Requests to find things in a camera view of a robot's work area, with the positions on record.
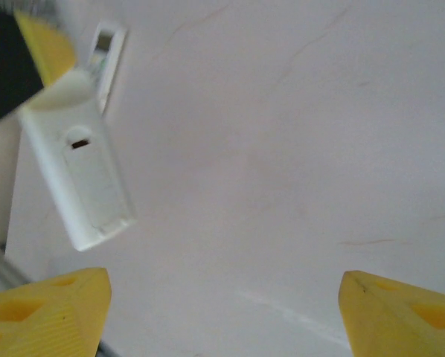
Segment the yellow plastic part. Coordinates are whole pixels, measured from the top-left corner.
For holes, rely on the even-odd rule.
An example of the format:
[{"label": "yellow plastic part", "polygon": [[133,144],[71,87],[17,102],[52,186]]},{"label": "yellow plastic part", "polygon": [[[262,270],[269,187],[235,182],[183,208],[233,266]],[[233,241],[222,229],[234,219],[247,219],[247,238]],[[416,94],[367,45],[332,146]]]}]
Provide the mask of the yellow plastic part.
[{"label": "yellow plastic part", "polygon": [[339,305],[355,357],[445,357],[445,295],[347,271]]},{"label": "yellow plastic part", "polygon": [[95,357],[110,295],[104,268],[0,293],[0,356]]},{"label": "yellow plastic part", "polygon": [[24,13],[14,13],[44,86],[55,83],[75,66],[77,57],[66,36]]}]

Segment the metal rod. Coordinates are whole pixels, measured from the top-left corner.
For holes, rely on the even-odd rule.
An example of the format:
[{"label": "metal rod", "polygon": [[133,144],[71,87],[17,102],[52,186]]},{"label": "metal rod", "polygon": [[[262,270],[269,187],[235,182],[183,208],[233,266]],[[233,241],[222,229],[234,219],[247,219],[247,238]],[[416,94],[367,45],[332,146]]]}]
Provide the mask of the metal rod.
[{"label": "metal rod", "polygon": [[[17,267],[10,263],[4,256],[4,246],[0,245],[0,281],[9,289],[32,283]],[[96,357],[120,357],[112,348],[103,341],[98,344]]]}]

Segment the white plastic device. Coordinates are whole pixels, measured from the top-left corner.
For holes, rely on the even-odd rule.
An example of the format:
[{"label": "white plastic device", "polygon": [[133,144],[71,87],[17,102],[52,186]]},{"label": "white plastic device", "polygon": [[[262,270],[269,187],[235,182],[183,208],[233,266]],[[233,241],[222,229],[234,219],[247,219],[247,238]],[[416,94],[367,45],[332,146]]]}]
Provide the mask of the white plastic device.
[{"label": "white plastic device", "polygon": [[65,74],[23,105],[19,119],[78,251],[135,221],[87,71]]},{"label": "white plastic device", "polygon": [[100,22],[95,32],[88,69],[95,79],[97,98],[102,112],[110,95],[126,35],[125,27],[117,22],[108,21]]}]

